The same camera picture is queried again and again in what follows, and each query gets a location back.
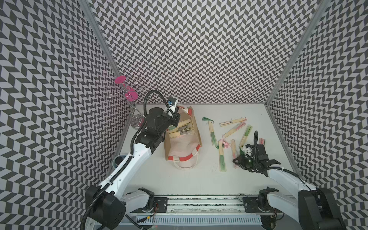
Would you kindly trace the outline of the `burlap red tote bag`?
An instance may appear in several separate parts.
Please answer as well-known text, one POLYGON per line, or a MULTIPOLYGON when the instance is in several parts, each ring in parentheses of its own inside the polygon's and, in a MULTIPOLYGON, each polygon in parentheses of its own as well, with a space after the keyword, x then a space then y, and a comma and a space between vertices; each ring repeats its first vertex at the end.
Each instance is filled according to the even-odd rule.
POLYGON ((191 134, 173 139, 169 137, 169 133, 166 131, 164 141, 165 159, 171 161, 177 169, 191 170, 197 165, 202 141, 193 108, 191 106, 179 106, 179 114, 181 115, 180 121, 191 119, 194 131, 191 134))

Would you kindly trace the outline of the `green pink folding fan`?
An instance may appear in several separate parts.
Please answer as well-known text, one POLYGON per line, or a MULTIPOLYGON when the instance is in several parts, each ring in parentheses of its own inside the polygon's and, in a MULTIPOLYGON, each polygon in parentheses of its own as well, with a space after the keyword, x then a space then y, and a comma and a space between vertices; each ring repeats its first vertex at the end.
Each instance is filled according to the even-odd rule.
POLYGON ((219 151, 219 170, 221 172, 226 171, 226 163, 224 157, 224 149, 228 149, 231 147, 231 144, 228 143, 225 138, 222 138, 218 141, 218 151, 219 151))

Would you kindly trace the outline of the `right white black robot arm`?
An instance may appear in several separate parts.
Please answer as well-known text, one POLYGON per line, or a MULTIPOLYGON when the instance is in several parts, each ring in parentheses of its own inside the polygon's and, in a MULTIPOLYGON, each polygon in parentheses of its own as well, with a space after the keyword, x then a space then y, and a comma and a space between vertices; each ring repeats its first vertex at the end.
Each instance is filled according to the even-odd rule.
POLYGON ((281 211, 297 221, 304 230, 345 230, 333 193, 303 181, 296 173, 269 159, 263 144, 240 146, 240 155, 233 163, 250 173, 263 174, 289 192, 276 188, 259 191, 257 208, 263 213, 281 211))

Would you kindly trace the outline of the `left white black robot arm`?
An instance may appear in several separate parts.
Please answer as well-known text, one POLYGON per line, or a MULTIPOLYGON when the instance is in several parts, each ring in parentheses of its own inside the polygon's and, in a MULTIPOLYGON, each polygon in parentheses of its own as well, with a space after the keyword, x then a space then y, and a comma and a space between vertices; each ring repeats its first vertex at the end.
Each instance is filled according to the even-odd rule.
POLYGON ((134 134, 130 152, 122 163, 98 186, 90 186, 86 193, 86 211, 81 219, 80 229, 86 228, 87 219, 100 223, 101 229, 116 228, 128 213, 148 208, 154 193, 144 188, 125 194, 130 180, 144 162, 150 158, 163 142, 169 126, 178 126, 180 120, 178 106, 166 110, 159 107, 150 109, 142 126, 134 134))

